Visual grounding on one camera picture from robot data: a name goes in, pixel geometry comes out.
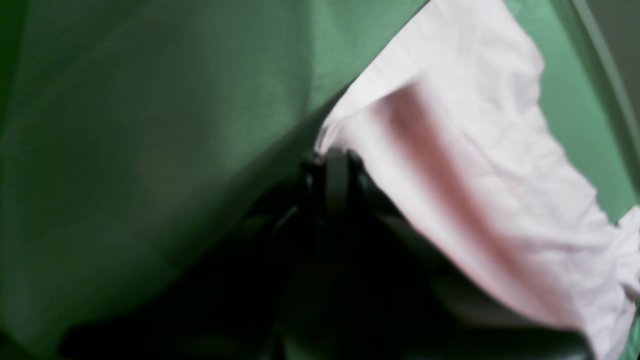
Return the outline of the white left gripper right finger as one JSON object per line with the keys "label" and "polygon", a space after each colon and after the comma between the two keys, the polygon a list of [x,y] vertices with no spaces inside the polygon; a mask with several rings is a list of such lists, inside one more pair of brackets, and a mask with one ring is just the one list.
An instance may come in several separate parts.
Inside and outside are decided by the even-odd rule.
{"label": "white left gripper right finger", "polygon": [[526,320],[418,234],[354,151],[337,153],[337,214],[370,291],[380,360],[591,360],[585,338]]}

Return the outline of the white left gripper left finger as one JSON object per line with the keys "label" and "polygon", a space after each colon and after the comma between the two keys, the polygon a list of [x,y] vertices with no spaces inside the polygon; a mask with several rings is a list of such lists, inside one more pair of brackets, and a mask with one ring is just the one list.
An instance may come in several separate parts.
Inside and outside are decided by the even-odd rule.
{"label": "white left gripper left finger", "polygon": [[167,289],[110,319],[74,326],[68,360],[249,360],[273,335],[299,272],[338,259],[338,151],[304,161]]}

